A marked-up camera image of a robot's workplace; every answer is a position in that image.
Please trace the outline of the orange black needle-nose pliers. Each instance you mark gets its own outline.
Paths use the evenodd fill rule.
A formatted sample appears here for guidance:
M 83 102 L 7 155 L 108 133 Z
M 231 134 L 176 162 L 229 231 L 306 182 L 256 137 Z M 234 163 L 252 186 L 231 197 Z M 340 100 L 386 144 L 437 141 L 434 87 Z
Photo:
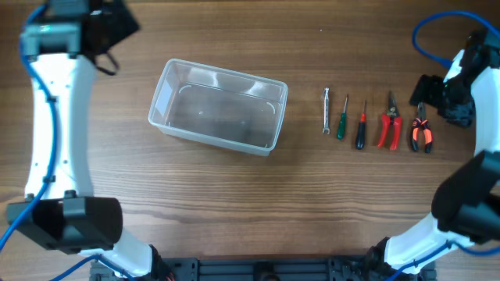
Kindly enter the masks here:
M 413 151 L 419 150 L 419 133 L 423 132 L 424 136 L 424 152 L 431 153 L 433 147 L 433 135 L 430 129 L 429 121 L 426 117 L 425 104 L 420 102 L 416 108 L 416 116 L 412 120 L 412 129 L 409 136 L 411 149 Z

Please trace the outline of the red handled snips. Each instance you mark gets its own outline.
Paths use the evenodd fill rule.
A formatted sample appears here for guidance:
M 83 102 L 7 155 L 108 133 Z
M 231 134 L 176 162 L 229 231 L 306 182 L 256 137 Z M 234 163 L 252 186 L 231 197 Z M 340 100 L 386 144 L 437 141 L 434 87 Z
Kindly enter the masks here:
M 399 141 L 402 134 L 402 117 L 399 113 L 395 96 L 392 91 L 388 92 L 387 111 L 381 115 L 381 133 L 377 146 L 382 148 L 388 136 L 390 126 L 393 126 L 393 140 L 390 145 L 390 150 L 398 149 Z

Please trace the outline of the black red handled screwdriver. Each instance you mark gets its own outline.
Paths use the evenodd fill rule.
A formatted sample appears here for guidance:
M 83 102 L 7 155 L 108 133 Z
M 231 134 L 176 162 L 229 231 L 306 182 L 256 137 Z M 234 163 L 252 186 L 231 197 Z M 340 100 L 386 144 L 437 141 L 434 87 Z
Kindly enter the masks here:
M 360 115 L 357 135 L 355 139 L 355 148 L 357 150 L 364 149 L 366 144 L 366 106 L 367 106 L 367 101 L 364 101 L 363 111 L 362 114 Z

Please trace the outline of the green handled screwdriver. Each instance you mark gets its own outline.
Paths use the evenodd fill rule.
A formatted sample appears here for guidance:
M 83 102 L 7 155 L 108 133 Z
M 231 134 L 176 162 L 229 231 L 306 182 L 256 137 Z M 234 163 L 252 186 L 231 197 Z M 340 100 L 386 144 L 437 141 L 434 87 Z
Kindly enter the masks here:
M 337 139 L 343 140 L 345 137 L 345 127 L 346 127 L 346 119 L 347 119 L 347 107 L 348 107 L 348 95 L 345 97 L 344 108 L 341 113 L 341 118 L 339 120 L 338 128 L 337 128 Z

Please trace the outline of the silver combination wrench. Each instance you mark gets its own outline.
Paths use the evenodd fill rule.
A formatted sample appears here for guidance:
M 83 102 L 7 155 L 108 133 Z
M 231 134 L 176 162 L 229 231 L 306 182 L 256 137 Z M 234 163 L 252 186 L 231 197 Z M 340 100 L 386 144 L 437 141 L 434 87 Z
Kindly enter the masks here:
M 325 133 L 325 134 L 330 134 L 329 92 L 330 92 L 330 88 L 325 87 L 323 90 L 323 130 L 322 130 L 322 133 Z

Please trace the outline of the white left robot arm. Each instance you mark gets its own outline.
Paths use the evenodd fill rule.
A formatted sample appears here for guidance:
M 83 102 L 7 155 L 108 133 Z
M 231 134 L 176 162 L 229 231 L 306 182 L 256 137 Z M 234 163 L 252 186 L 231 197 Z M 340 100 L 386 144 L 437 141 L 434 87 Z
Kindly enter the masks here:
M 47 1 L 29 15 L 19 51 L 33 88 L 33 148 L 24 199 L 8 206 L 5 235 L 99 261 L 124 279 L 159 280 L 158 252 L 123 228 L 117 199 L 95 196 L 88 169 L 97 58 L 138 28 L 121 0 Z

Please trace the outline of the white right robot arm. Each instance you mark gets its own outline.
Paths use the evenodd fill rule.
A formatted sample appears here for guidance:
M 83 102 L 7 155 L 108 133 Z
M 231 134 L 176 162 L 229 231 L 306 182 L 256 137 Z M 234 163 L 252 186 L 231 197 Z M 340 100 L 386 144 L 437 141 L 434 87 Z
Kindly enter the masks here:
M 366 273 L 387 280 L 416 275 L 424 266 L 455 250 L 471 255 L 497 254 L 497 248 L 473 250 L 499 238 L 499 69 L 487 66 L 470 93 L 476 109 L 474 156 L 437 189 L 431 212 L 395 237 L 384 238 L 364 258 Z

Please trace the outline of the clear plastic container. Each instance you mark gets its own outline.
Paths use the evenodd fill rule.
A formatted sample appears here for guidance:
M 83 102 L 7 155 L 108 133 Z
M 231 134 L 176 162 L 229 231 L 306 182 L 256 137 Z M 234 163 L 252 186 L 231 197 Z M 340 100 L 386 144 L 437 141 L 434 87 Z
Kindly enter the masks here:
M 166 135 L 267 156 L 276 147 L 287 99 L 284 82 L 171 59 L 148 121 Z

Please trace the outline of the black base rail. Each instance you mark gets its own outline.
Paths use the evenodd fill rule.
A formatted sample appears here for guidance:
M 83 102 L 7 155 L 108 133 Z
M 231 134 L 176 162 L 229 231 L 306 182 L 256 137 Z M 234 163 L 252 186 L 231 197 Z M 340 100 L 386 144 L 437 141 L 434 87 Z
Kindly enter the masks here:
M 363 258 L 345 256 L 305 259 L 198 260 L 166 258 L 164 262 L 175 280 L 386 280 L 392 275 L 362 269 Z

